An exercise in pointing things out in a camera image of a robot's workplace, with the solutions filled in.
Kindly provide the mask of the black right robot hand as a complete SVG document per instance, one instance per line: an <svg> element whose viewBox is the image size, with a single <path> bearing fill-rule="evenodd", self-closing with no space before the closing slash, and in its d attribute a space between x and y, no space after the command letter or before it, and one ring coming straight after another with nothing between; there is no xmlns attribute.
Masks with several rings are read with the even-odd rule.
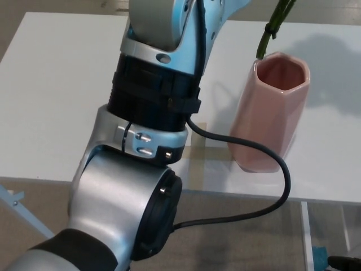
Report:
<svg viewBox="0 0 361 271"><path fill-rule="evenodd" d="M336 270L360 271L360 258L356 257L329 256L328 264Z"/></svg>

